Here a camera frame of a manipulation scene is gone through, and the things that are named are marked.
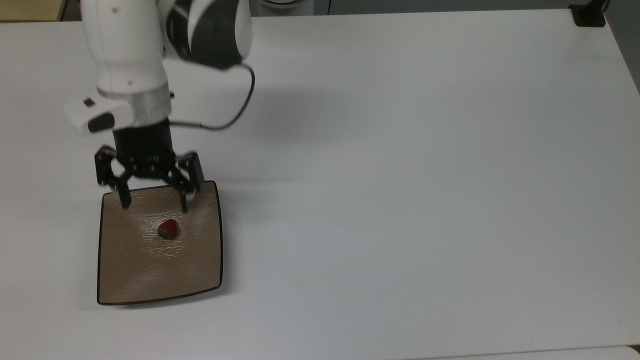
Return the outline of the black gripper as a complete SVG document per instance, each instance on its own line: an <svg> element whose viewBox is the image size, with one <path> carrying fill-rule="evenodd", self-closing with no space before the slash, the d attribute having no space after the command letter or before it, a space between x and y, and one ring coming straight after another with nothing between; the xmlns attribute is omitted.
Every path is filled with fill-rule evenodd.
<svg viewBox="0 0 640 360"><path fill-rule="evenodd" d="M167 122L115 130L113 137L115 149L103 145L94 154L98 184L117 192L121 207L128 209L132 202L128 182L133 174L138 178L159 179L161 176L153 170L163 172L167 174L167 184L178 192L182 212L187 214L205 182L198 153L176 156ZM114 160L124 167L120 175L114 174Z"/></svg>

